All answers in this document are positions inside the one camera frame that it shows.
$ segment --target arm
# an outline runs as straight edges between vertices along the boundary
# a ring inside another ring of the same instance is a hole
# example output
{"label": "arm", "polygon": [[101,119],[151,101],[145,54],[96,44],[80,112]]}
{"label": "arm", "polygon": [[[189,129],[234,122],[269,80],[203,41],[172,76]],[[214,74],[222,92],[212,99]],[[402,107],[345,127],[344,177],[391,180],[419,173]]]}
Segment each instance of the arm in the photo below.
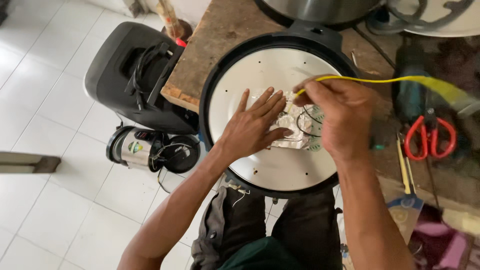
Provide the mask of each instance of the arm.
{"label": "arm", "polygon": [[368,153],[372,90],[346,80],[310,78],[295,104],[317,104],[325,112],[322,143],[337,166],[348,248],[356,270],[414,268],[410,252],[390,216]]}
{"label": "arm", "polygon": [[245,107],[249,90],[243,93],[239,108],[222,137],[198,169],[175,188],[133,237],[123,252],[119,270],[159,269],[223,171],[235,160],[254,154],[274,140],[291,134],[285,128],[266,132],[286,104],[282,91],[270,98],[272,93],[271,87],[248,110]]}

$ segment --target hand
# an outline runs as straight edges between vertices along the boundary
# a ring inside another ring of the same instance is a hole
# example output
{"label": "hand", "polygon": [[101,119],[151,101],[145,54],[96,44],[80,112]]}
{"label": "hand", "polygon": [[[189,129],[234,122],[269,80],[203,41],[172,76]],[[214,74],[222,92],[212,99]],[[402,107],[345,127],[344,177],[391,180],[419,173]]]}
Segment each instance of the hand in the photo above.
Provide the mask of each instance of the hand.
{"label": "hand", "polygon": [[294,100],[297,106],[316,104],[323,109],[322,144],[335,162],[364,159],[372,116],[372,90],[353,81],[311,77],[296,87],[306,91]]}
{"label": "hand", "polygon": [[215,143],[215,146],[219,146],[228,155],[231,162],[252,155],[273,141],[293,134],[287,128],[277,128],[268,132],[272,122],[287,104],[282,90],[270,98],[273,91],[273,87],[269,87],[248,110],[245,108],[250,90],[247,89],[243,93],[237,111]]}

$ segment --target person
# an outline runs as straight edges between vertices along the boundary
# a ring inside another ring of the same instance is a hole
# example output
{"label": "person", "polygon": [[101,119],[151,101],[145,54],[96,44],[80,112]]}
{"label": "person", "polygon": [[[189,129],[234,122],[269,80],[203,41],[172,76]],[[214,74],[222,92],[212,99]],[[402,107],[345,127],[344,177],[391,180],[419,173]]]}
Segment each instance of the person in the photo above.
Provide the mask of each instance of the person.
{"label": "person", "polygon": [[[343,195],[348,248],[356,270],[413,269],[412,256],[385,205],[368,151],[372,90],[352,81],[309,78],[294,88],[306,92],[297,106],[316,104],[325,113],[324,148],[335,161]],[[159,269],[188,229],[207,193],[237,159],[291,134],[266,132],[286,105],[282,91],[268,88],[237,111],[197,170],[154,211],[126,247],[119,270]],[[192,245],[192,269],[342,269],[335,198],[328,191],[288,200],[271,237],[265,237],[264,197],[221,186],[207,207]]]}

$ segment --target black handle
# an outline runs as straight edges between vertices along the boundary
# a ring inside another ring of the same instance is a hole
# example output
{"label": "black handle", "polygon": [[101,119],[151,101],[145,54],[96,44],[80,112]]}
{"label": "black handle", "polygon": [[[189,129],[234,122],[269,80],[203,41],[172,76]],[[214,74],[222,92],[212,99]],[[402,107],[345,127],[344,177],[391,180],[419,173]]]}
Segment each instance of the black handle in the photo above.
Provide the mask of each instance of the black handle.
{"label": "black handle", "polygon": [[342,35],[319,23],[296,20],[287,32],[316,40],[333,50],[342,51]]}

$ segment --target yellow wire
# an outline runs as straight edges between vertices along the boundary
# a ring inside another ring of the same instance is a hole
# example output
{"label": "yellow wire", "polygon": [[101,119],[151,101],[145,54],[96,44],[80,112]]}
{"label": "yellow wire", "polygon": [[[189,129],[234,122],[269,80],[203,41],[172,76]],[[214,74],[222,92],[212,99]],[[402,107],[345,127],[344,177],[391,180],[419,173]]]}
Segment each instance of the yellow wire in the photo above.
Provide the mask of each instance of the yellow wire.
{"label": "yellow wire", "polygon": [[[393,83],[393,82],[399,82],[399,81],[412,81],[412,82],[417,82],[420,83],[431,90],[437,92],[440,96],[442,96],[449,104],[454,103],[455,101],[459,100],[460,98],[464,98],[467,96],[467,94],[457,88],[455,85],[448,83],[446,81],[442,81],[437,78],[433,77],[425,77],[425,76],[405,76],[405,77],[400,77],[400,78],[395,78],[395,79],[390,79],[390,80],[365,80],[365,79],[357,79],[357,78],[352,78],[352,77],[345,77],[345,76],[325,76],[325,77],[320,77],[316,78],[315,81],[320,82],[323,80],[328,80],[328,79],[342,79],[342,80],[350,80],[350,81],[356,81],[356,82],[363,82],[363,83]],[[301,89],[298,91],[298,93],[295,95],[294,99],[298,98],[301,94],[305,92],[305,89]],[[290,112],[290,109],[292,108],[292,104],[288,108],[287,112]]]}

